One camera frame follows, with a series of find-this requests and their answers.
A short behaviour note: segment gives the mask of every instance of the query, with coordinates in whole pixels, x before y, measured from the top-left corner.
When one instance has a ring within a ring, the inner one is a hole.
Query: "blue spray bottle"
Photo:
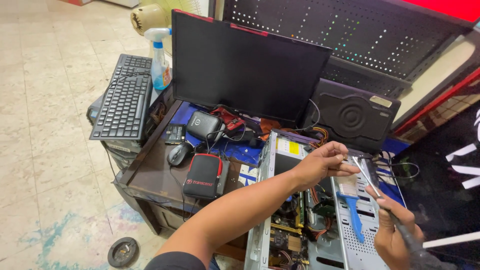
[[[165,60],[162,43],[162,39],[171,34],[171,28],[150,28],[144,33],[145,38],[153,41],[154,56],[150,73],[152,75],[153,87],[157,90],[165,89],[172,80],[168,61]]]

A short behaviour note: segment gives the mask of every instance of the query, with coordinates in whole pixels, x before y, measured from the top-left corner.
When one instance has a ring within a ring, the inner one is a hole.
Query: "paint brush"
[[[357,200],[359,199],[357,195],[357,175],[335,177],[336,182],[340,191],[336,192],[337,197],[340,197],[345,200],[350,210],[352,228],[360,243],[363,244],[364,236],[361,233],[361,221],[357,213]]]

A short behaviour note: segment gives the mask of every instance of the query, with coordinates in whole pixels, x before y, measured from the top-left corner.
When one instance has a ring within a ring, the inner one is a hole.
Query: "black keyboard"
[[[121,54],[117,68],[110,80],[110,87],[103,99],[102,107],[90,134],[90,140],[139,140],[142,137],[144,119],[150,104],[152,59]]]

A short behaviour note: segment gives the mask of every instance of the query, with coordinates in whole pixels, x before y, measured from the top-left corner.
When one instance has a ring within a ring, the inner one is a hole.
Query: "computer mouse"
[[[175,146],[167,156],[167,161],[171,166],[179,166],[182,161],[193,153],[193,146],[187,142],[182,142]]]

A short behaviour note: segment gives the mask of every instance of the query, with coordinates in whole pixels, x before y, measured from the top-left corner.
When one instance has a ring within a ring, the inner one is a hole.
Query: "blue brush handle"
[[[353,197],[353,196],[348,196],[348,195],[343,195],[343,194],[339,193],[338,191],[337,191],[337,196],[342,197],[345,200],[345,202],[347,203],[348,208],[350,208],[350,216],[351,216],[351,220],[352,220],[353,231],[357,235],[357,238],[358,238],[359,242],[363,244],[364,236],[361,233],[362,224],[361,224],[359,215],[357,213],[357,200],[359,198],[358,197]]]

